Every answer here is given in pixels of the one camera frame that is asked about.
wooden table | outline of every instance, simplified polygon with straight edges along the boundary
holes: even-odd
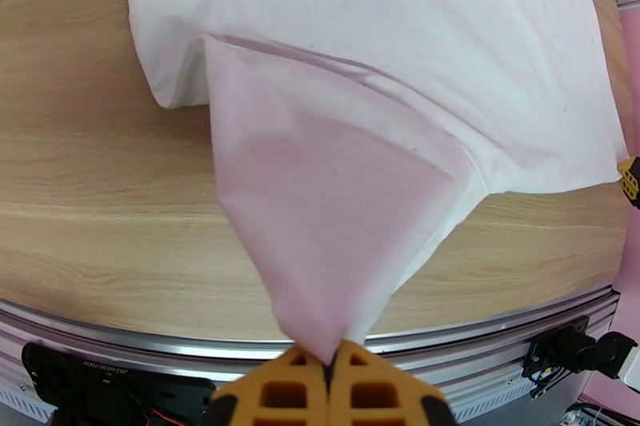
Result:
[[[618,14],[595,1],[630,138]],[[0,297],[143,332],[281,337],[216,199],[207,110],[155,104],[126,0],[0,0]],[[477,320],[607,281],[628,211],[616,185],[488,198],[375,331]]]

pink background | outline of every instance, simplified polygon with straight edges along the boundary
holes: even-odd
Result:
[[[635,147],[640,148],[640,7],[621,12],[635,92]],[[615,281],[622,294],[613,329],[640,342],[640,211],[632,211],[622,267]],[[640,395],[602,374],[593,374],[585,394],[595,402],[640,419]]]

black mount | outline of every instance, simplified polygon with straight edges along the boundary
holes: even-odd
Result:
[[[144,426],[153,409],[196,424],[215,390],[207,379],[85,360],[34,343],[22,349],[22,363],[38,397],[58,408],[53,426]]]
[[[638,344],[618,332],[608,332],[599,340],[586,335],[589,317],[579,317],[568,324],[544,332],[531,341],[522,376],[534,375],[549,368],[573,373],[595,370],[618,379],[629,352]]]

black cable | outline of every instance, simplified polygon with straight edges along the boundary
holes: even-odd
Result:
[[[552,379],[549,379],[549,381],[547,381],[546,383],[540,384],[537,388],[529,392],[530,396],[534,399],[538,399],[542,394],[545,394],[548,391],[550,391],[552,388],[560,384],[563,380],[565,380],[568,376],[570,376],[573,373],[570,370],[566,370],[566,372],[562,374],[562,371],[565,371],[564,368],[560,368],[559,371],[560,372],[557,375],[554,374],[554,377],[557,377],[557,379],[554,380],[552,378]]]
[[[592,409],[594,411],[600,411],[607,414],[612,420],[616,420],[617,422],[624,424],[624,426],[640,426],[640,420],[634,419],[630,416],[622,414],[621,412],[613,411],[611,409],[603,408],[601,406],[597,406],[596,404],[588,403],[588,402],[578,402],[570,406],[566,411],[579,411],[580,409]]]
[[[550,373],[546,377],[542,377],[542,374],[545,371],[541,370],[540,373],[538,374],[538,378],[537,379],[534,379],[533,377],[528,377],[528,379],[531,382],[533,382],[534,384],[536,384],[536,385],[549,384],[553,379],[555,379],[557,376],[559,376],[562,373],[563,370],[564,370],[564,368],[557,367],[552,373]]]

wrinkled fabric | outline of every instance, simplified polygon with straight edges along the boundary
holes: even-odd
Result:
[[[210,104],[220,202],[325,362],[486,195],[627,157],[592,0],[129,3],[158,104]]]

